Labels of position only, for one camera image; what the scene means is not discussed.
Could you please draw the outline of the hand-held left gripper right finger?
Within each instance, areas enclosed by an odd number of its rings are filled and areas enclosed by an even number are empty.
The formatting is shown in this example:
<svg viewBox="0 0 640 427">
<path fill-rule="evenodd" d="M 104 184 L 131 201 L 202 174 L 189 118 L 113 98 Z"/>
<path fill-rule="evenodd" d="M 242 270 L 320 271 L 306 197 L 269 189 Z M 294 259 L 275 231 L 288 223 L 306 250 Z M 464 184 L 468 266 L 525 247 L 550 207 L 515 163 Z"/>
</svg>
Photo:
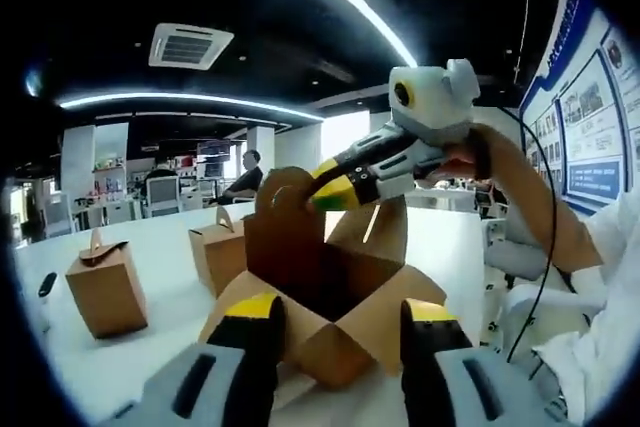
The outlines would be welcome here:
<svg viewBox="0 0 640 427">
<path fill-rule="evenodd" d="M 411 426 L 556 426 L 522 372 L 474 347 L 441 305 L 406 299 L 400 313 L 401 386 Z"/>
</svg>

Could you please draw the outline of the person's right hand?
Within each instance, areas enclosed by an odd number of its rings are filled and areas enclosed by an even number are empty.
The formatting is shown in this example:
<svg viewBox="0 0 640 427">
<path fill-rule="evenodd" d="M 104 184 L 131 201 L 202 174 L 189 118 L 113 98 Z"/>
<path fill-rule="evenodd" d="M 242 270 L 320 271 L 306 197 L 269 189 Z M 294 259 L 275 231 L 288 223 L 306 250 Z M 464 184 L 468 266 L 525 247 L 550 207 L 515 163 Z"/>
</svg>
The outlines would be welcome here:
<svg viewBox="0 0 640 427">
<path fill-rule="evenodd" d="M 484 124 L 474 124 L 459 143 L 444 148 L 445 161 L 433 175 L 436 178 L 487 180 L 493 174 L 491 145 L 495 131 Z"/>
</svg>

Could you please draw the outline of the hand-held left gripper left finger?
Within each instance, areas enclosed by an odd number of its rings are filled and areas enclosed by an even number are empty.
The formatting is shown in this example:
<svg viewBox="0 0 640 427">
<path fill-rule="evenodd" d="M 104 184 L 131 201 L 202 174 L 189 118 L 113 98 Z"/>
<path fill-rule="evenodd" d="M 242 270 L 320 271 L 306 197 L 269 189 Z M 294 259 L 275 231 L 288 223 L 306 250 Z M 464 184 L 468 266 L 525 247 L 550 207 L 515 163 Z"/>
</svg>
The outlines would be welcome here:
<svg viewBox="0 0 640 427">
<path fill-rule="evenodd" d="M 285 333 L 280 296 L 234 304 L 206 342 L 184 349 L 145 384 L 142 424 L 266 426 Z"/>
</svg>

